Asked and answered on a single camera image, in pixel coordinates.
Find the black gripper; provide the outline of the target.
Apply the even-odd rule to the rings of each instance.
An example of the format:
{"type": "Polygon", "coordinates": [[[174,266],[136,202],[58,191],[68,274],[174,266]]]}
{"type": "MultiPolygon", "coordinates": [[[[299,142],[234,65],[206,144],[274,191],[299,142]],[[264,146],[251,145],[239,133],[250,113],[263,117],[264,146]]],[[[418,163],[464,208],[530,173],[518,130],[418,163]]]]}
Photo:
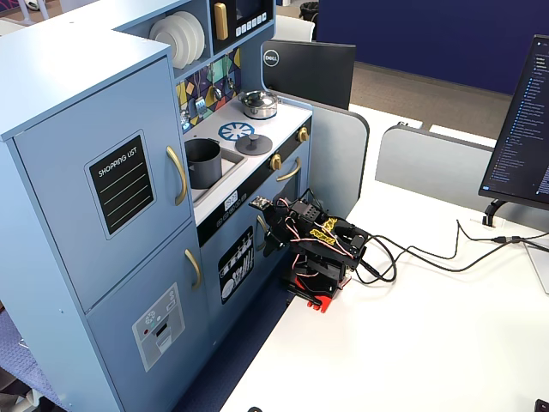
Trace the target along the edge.
{"type": "Polygon", "coordinates": [[[305,234],[320,225],[320,209],[303,200],[290,203],[285,198],[278,198],[262,207],[262,216],[268,227],[263,248],[263,256],[266,258],[286,246],[274,234],[305,234]]]}

